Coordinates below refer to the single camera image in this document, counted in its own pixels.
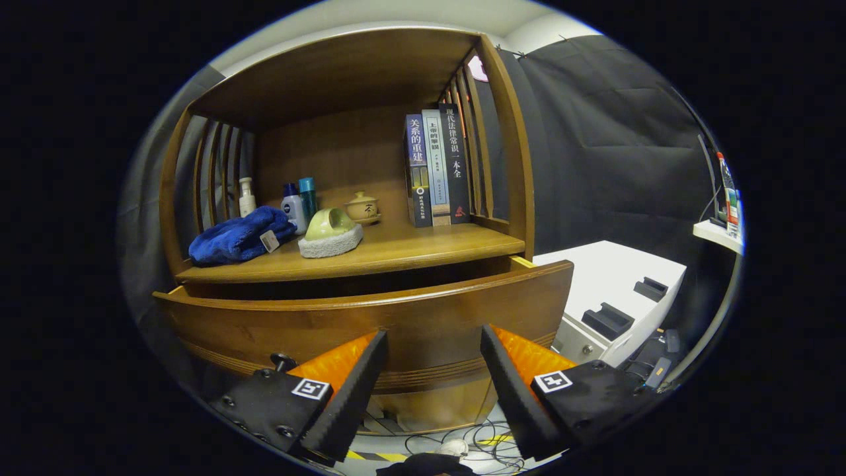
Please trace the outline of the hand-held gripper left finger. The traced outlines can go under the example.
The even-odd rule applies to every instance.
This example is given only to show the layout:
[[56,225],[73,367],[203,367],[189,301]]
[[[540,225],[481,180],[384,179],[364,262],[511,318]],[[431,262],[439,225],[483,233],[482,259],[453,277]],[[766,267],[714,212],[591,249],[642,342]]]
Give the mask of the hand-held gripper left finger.
[[344,461],[387,361],[385,331],[354,338],[298,364],[284,353],[211,406],[254,439],[290,457]]

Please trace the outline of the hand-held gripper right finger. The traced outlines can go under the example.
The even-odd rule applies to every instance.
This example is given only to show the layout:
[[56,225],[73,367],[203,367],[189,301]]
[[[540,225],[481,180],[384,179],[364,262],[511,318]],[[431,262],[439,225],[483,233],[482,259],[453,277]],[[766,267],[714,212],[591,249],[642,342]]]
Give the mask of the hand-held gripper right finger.
[[481,354],[520,455],[537,460],[595,445],[658,398],[653,387],[607,362],[575,364],[494,325]]

